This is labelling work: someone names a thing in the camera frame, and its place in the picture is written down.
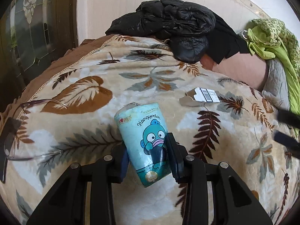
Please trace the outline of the black puffer jacket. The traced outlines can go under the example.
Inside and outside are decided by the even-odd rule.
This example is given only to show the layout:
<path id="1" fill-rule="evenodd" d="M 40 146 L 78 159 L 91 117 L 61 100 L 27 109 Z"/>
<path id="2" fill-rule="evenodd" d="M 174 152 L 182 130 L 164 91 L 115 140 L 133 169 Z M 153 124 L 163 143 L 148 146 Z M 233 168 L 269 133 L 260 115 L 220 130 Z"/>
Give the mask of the black puffer jacket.
<path id="1" fill-rule="evenodd" d="M 206 37 L 216 18 L 205 6 L 181 0 L 143 1 L 135 12 L 115 19 L 107 35 L 155 37 L 165 41 L 175 59 L 198 62 L 209 47 Z"/>

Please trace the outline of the teal cartoon tissue pack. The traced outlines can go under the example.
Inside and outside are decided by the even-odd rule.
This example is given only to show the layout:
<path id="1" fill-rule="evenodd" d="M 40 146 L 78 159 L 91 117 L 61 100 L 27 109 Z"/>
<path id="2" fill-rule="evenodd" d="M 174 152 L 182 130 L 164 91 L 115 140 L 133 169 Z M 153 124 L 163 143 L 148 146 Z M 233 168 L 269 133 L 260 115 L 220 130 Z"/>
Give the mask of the teal cartoon tissue pack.
<path id="1" fill-rule="evenodd" d="M 130 162 L 147 188 L 171 173 L 164 139 L 167 125 L 158 103 L 130 103 L 114 116 Z"/>

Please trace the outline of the grey quilted pillow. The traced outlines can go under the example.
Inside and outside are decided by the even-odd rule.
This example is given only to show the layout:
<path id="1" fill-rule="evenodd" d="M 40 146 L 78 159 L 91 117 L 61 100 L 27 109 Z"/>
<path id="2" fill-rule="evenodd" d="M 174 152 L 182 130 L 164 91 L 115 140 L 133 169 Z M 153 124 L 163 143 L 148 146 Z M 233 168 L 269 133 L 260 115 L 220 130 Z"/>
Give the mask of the grey quilted pillow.
<path id="1" fill-rule="evenodd" d="M 284 67 L 278 58 L 267 60 L 268 75 L 262 96 L 277 109 L 290 110 Z"/>

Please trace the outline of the black cloth garment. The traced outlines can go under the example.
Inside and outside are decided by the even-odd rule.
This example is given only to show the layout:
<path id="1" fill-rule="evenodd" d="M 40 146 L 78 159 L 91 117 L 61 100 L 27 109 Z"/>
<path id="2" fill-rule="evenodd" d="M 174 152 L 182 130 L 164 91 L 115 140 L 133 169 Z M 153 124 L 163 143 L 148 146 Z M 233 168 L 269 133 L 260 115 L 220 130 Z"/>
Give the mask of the black cloth garment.
<path id="1" fill-rule="evenodd" d="M 206 34 L 208 40 L 206 54 L 217 64 L 237 53 L 249 54 L 246 41 L 236 34 L 223 18 L 214 12 L 213 14 L 216 22 L 214 29 Z"/>

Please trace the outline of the green floral quilt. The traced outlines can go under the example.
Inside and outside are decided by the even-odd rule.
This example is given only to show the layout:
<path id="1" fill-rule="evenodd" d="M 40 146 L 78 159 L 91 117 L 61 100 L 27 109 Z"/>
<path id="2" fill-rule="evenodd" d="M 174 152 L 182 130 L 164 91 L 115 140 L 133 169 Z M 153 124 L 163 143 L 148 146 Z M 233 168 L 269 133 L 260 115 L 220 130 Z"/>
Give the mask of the green floral quilt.
<path id="1" fill-rule="evenodd" d="M 278 58 L 283 65 L 288 86 L 290 109 L 299 114 L 299 42 L 296 36 L 276 18 L 252 19 L 247 29 L 250 54 L 261 59 Z"/>

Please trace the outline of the pink quilted mattress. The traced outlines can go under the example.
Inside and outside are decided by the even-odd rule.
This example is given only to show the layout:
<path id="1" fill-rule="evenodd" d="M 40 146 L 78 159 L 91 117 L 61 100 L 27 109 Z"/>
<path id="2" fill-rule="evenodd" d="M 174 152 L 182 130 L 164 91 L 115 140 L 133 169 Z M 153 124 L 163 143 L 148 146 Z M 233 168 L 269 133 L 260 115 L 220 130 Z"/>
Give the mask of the pink quilted mattress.
<path id="1" fill-rule="evenodd" d="M 263 89 L 269 71 L 265 60 L 257 55 L 250 54 L 237 53 L 230 58 L 223 59 L 219 64 L 205 54 L 200 59 L 200 62 L 206 70 L 247 83 L 258 91 Z"/>

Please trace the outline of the white cigarette box with barcode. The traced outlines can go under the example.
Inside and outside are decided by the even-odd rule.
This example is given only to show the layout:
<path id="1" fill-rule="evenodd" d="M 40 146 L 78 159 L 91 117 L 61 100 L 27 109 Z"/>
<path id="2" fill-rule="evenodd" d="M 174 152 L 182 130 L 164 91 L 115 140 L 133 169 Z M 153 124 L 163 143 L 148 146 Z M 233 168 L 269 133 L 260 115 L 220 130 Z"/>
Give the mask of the white cigarette box with barcode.
<path id="1" fill-rule="evenodd" d="M 179 103 L 187 107 L 202 107 L 220 103 L 220 99 L 214 90 L 196 87 L 186 92 Z"/>

